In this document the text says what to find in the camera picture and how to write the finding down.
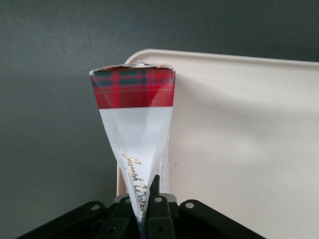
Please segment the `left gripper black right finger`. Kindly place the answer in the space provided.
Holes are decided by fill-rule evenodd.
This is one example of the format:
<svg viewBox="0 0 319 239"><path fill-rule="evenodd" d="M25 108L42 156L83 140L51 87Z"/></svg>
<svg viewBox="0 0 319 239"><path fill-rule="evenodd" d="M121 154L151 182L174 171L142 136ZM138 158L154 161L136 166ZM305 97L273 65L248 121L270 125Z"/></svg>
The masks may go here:
<svg viewBox="0 0 319 239"><path fill-rule="evenodd" d="M149 239L249 239L251 231L198 200L177 204L160 194L160 176L151 184L147 212Z"/></svg>

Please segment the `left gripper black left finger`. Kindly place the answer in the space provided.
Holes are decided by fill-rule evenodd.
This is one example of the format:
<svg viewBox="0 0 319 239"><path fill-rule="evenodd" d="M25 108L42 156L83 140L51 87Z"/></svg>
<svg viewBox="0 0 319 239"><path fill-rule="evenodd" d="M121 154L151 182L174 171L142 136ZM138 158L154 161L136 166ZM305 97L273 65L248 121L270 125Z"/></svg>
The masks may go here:
<svg viewBox="0 0 319 239"><path fill-rule="evenodd" d="M111 206L86 203L24 234L25 239L138 239L139 230L128 195Z"/></svg>

